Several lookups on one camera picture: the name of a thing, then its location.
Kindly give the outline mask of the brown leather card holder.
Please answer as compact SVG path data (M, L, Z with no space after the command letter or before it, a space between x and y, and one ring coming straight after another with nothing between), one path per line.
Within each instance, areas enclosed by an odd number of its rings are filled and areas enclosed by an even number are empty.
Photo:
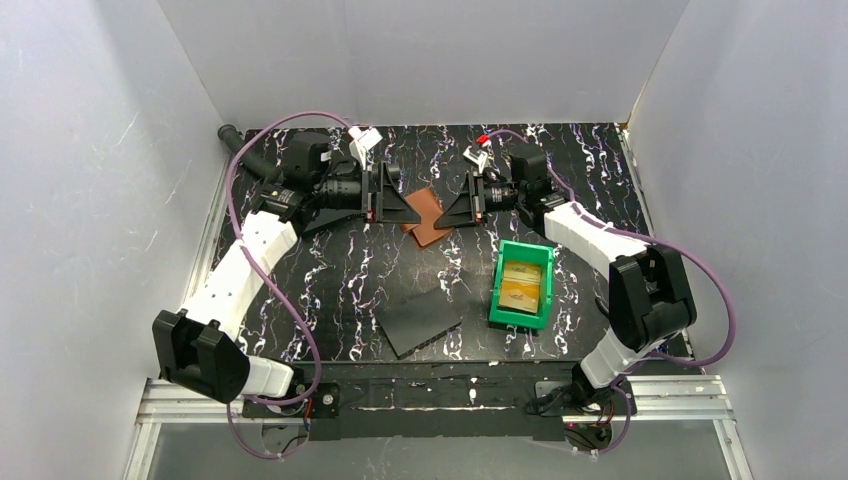
M418 224L402 224L401 231L410 235L419 248L427 248L447 237L453 231L452 227L435 227L435 222L443 214L443 208L431 188L419 189L407 195L405 200L420 216L420 222Z

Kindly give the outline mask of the green plastic card tray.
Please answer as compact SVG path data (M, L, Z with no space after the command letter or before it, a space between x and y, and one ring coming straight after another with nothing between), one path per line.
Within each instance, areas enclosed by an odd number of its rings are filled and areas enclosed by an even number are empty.
M551 247L501 240L489 322L544 330L553 302L554 258Z

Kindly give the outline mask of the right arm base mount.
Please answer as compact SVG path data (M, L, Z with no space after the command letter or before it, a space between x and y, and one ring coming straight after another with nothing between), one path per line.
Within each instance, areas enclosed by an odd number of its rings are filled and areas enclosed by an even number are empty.
M565 421L566 439L576 453L608 453L628 433L637 413L634 394L626 380L592 389L581 382L538 382L536 393L524 405L527 415Z

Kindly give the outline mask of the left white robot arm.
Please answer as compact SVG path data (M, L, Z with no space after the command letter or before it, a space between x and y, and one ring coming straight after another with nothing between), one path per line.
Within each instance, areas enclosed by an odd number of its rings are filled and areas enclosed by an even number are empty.
M350 211L368 223L417 224L419 214L397 189L399 169L366 163L382 139L374 127L354 126L347 155L317 132L298 132L273 165L246 149L232 125L219 138L263 181L234 241L198 290L175 312L161 311L152 332L162 377L221 403L262 397L274 404L296 399L301 370L248 356L236 344L241 323L283 255L324 210Z

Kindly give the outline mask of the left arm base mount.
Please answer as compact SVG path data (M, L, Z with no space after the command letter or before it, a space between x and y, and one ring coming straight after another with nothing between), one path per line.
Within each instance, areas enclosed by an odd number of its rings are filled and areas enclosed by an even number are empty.
M338 414L339 390L336 384L322 384L308 399L297 404L261 406L269 411L273 420L284 420L274 425L277 429L293 428L288 440L276 440L270 447L262 440L263 456L272 460L283 459L301 450L311 437L313 418L334 418Z

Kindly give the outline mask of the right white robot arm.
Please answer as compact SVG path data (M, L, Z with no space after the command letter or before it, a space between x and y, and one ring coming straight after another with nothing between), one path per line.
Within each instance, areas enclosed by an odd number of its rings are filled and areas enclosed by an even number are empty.
M696 306L681 253L657 240L619 231L589 214L572 190L556 190L547 156L521 143L510 151L510 175L490 167L487 153L469 146L466 185L436 220L438 228L484 223L489 213L515 211L545 239L577 255L608 284L601 309L609 327L554 398L573 405L598 401L626 371L692 325Z

